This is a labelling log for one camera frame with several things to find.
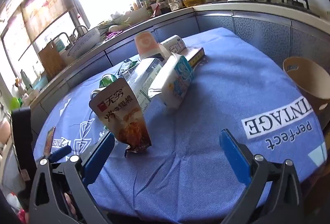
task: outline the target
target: brown paper bucket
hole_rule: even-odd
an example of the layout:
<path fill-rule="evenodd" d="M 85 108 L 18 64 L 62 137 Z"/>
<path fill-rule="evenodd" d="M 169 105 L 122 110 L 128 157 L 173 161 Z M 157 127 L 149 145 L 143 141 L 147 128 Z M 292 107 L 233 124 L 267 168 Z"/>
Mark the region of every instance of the brown paper bucket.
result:
<path fill-rule="evenodd" d="M 330 105 L 330 75 L 318 64 L 302 57 L 289 57 L 283 62 L 283 70 L 298 85 L 317 115 Z"/>

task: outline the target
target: large bowl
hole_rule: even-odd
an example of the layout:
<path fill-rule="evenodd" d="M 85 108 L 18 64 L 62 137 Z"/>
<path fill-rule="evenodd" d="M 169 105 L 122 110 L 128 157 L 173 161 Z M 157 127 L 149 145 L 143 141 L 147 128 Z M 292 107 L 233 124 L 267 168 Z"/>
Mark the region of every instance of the large bowl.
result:
<path fill-rule="evenodd" d="M 97 27 L 92 28 L 75 43 L 69 50 L 68 56 L 78 59 L 100 42 L 100 32 Z"/>

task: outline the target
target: blue gripper pad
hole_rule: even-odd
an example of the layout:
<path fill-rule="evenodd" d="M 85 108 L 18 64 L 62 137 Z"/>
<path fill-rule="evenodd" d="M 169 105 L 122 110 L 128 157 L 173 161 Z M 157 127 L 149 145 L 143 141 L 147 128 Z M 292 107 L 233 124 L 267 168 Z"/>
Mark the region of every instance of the blue gripper pad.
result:
<path fill-rule="evenodd" d="M 219 143 L 238 181 L 248 186 L 251 182 L 250 165 L 227 130 L 221 131 Z"/>
<path fill-rule="evenodd" d="M 69 155 L 71 153 L 71 151 L 72 151 L 72 148 L 69 145 L 66 145 L 65 147 L 60 148 L 57 151 L 55 151 L 54 153 L 50 154 L 47 159 L 52 164 L 52 163 L 58 162 L 64 156 Z"/>
<path fill-rule="evenodd" d="M 83 167 L 83 184 L 87 187 L 95 182 L 110 153 L 114 148 L 114 135 L 108 133 L 99 143 L 95 145 L 95 151 Z"/>

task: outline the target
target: blue tablecloth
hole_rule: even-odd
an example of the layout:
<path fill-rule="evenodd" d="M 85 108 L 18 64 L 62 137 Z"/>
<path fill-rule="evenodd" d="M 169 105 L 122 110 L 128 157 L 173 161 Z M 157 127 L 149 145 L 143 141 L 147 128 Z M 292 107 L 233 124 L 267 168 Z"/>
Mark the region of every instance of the blue tablecloth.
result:
<path fill-rule="evenodd" d="M 219 146 L 224 128 L 268 161 L 293 160 L 301 181 L 327 158 L 316 115 L 270 58 L 224 28 L 184 41 L 204 47 L 206 56 L 181 107 L 169 113 L 154 98 L 145 112 L 152 146 L 124 158 L 126 145 L 117 144 L 89 186 L 110 212 L 174 223 L 224 217 L 245 187 Z M 70 144 L 72 154 L 79 154 L 98 141 L 103 124 L 88 106 L 90 93 L 102 75 L 117 70 L 91 77 L 56 105 L 38 137 L 35 158 L 53 125 L 52 151 Z"/>

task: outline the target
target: silver screw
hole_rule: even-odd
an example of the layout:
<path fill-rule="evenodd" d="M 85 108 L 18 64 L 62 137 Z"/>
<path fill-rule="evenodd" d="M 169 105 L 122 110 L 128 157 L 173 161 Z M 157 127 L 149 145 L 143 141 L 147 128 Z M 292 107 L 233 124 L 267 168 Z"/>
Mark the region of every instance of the silver screw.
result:
<path fill-rule="evenodd" d="M 79 156 L 78 155 L 72 155 L 71 157 L 70 157 L 70 161 L 72 161 L 73 163 L 75 163 L 76 161 L 78 161 L 79 160 Z"/>
<path fill-rule="evenodd" d="M 257 162 L 261 162 L 261 161 L 264 160 L 264 157 L 263 157 L 262 155 L 260 155 L 260 154 L 257 154 L 257 155 L 255 155 L 255 160 L 256 160 Z"/>
<path fill-rule="evenodd" d="M 285 160 L 285 164 L 288 165 L 288 166 L 291 166 L 293 165 L 293 162 L 289 159 Z"/>
<path fill-rule="evenodd" d="M 47 159 L 42 159 L 41 161 L 40 161 L 40 164 L 41 165 L 45 165 L 47 163 Z"/>

